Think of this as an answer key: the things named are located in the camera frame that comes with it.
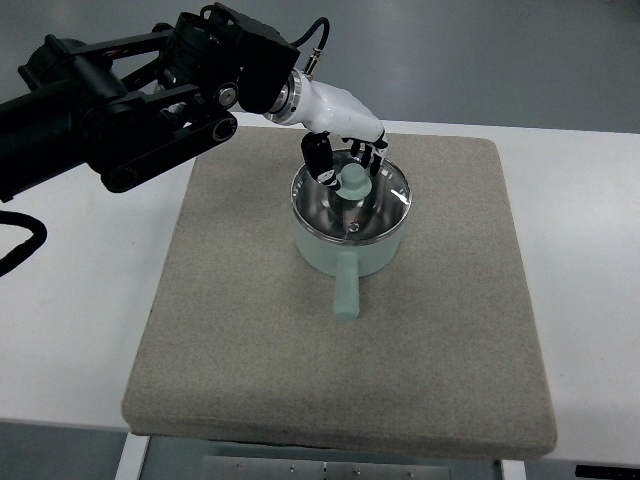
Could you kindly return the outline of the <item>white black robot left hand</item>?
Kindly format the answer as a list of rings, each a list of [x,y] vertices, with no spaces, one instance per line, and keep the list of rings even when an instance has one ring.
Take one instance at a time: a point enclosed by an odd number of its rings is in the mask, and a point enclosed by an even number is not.
[[[388,141],[382,122],[350,92],[310,79],[295,69],[274,105],[264,117],[279,125],[301,124],[308,133],[301,150],[309,175],[337,191],[340,180],[334,168],[331,134],[350,141],[351,154],[361,154],[360,164],[372,176],[386,160]]]

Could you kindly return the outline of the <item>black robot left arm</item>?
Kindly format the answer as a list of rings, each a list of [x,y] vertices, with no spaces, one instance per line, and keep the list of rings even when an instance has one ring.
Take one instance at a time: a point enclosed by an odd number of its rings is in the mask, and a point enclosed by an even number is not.
[[[79,165],[128,191],[229,140],[234,105],[284,99],[300,42],[219,3],[144,35],[97,44],[47,36],[1,107],[1,198]]]

